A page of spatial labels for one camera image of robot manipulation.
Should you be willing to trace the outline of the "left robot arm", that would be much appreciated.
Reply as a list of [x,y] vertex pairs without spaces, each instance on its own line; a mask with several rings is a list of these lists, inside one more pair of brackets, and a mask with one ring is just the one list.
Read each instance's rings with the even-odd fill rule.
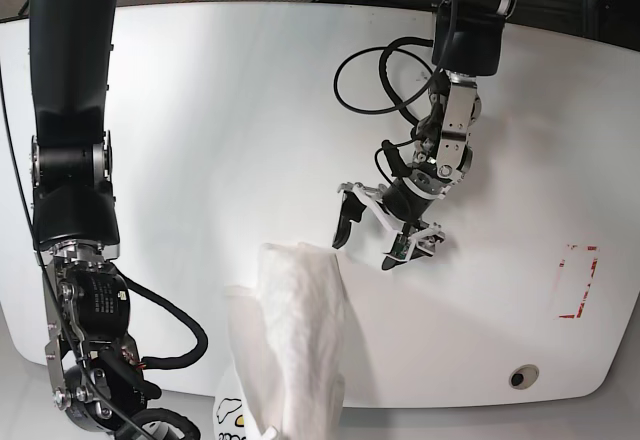
[[[433,38],[400,37],[379,48],[378,76],[392,102],[387,110],[400,113],[410,123],[406,143],[414,153],[410,161],[404,161],[401,144],[385,140],[374,154],[387,161],[384,184],[340,185],[342,203],[332,242],[334,249],[347,244],[352,226],[370,211],[387,235],[383,270],[434,256],[437,244],[446,235],[440,225],[424,221],[423,215],[470,170],[473,151],[469,130],[481,113],[477,80],[497,72],[504,25],[515,1],[441,0]],[[411,102],[397,94],[388,74],[390,57],[408,54],[412,46],[432,51],[426,66],[430,76],[413,96],[429,97],[431,110],[423,118],[409,111]]]

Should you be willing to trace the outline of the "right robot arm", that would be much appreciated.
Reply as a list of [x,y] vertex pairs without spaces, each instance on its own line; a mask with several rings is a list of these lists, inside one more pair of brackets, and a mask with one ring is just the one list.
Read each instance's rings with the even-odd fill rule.
[[120,236],[104,118],[115,8],[116,0],[30,0],[30,230],[56,406],[84,430],[142,439],[141,418],[160,392],[142,376],[128,288],[113,264]]

